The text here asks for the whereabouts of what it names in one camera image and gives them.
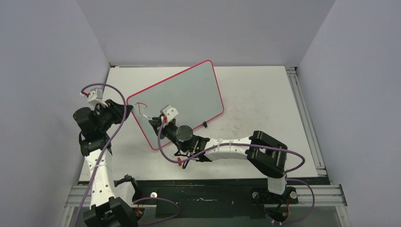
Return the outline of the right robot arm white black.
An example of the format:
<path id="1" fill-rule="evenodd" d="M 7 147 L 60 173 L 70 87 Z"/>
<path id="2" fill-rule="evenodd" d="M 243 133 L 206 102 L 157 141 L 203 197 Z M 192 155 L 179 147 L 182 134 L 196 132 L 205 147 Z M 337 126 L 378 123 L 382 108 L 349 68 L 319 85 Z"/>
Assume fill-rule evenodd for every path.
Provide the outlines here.
<path id="1" fill-rule="evenodd" d="M 176 147 L 176 163 L 186 167 L 190 160 L 212 162 L 220 159 L 247 160 L 267 177 L 267 195 L 272 202 L 286 197 L 287 174 L 285 162 L 287 146 L 272 136 L 254 131 L 241 139 L 224 140 L 197 136 L 191 127 L 178 127 L 175 120 L 163 122 L 163 117 L 153 117 L 148 122 L 157 135 L 158 144 L 168 139 Z"/>

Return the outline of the pink framed whiteboard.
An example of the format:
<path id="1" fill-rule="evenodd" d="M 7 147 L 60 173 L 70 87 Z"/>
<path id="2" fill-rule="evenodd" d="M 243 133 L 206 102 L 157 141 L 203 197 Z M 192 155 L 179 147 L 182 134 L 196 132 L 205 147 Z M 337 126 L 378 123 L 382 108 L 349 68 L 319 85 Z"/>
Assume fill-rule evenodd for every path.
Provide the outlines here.
<path id="1" fill-rule="evenodd" d="M 176 118 L 178 125 L 196 129 L 224 112 L 217 76 L 210 60 L 138 91 L 128 96 L 126 102 L 134 107 L 132 114 L 152 150 L 158 149 L 157 135 L 141 114 L 158 117 L 161 109 L 171 105 L 179 113 Z"/>

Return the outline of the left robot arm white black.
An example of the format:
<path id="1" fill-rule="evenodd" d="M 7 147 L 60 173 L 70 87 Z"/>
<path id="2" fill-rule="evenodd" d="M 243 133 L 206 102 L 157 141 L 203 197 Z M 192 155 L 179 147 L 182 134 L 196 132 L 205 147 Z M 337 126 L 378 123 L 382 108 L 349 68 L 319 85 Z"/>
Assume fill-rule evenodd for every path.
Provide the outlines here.
<path id="1" fill-rule="evenodd" d="M 114 192 L 112 137 L 107 134 L 113 124 L 121 125 L 132 109 L 132 105 L 122 105 L 108 99 L 105 105 L 96 104 L 94 109 L 82 107 L 73 114 L 80 128 L 80 151 L 90 173 L 85 195 L 90 195 L 91 201 L 89 210 L 82 214 L 88 227 L 138 226 L 133 208 Z"/>

